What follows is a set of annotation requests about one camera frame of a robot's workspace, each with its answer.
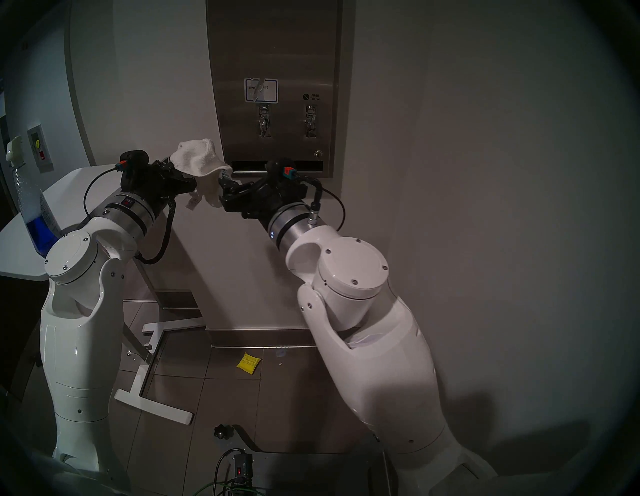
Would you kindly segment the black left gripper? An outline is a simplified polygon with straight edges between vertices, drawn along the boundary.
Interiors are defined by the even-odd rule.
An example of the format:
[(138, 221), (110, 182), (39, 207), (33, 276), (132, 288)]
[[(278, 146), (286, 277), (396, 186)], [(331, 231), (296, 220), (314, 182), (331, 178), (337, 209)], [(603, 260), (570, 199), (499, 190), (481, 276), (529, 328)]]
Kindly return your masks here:
[(122, 159), (121, 192), (142, 199), (158, 215), (175, 197), (196, 190), (195, 178), (186, 177), (172, 162)]

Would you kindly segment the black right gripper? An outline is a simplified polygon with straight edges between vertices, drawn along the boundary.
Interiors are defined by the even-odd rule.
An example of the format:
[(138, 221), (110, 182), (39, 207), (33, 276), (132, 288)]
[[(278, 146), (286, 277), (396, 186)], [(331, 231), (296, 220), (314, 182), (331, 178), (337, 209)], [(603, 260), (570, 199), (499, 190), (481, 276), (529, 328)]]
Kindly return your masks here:
[(223, 176), (219, 186), (219, 199), (226, 212), (257, 220), (270, 220), (281, 207), (303, 201), (307, 195), (305, 184), (280, 176), (265, 176), (245, 184)]

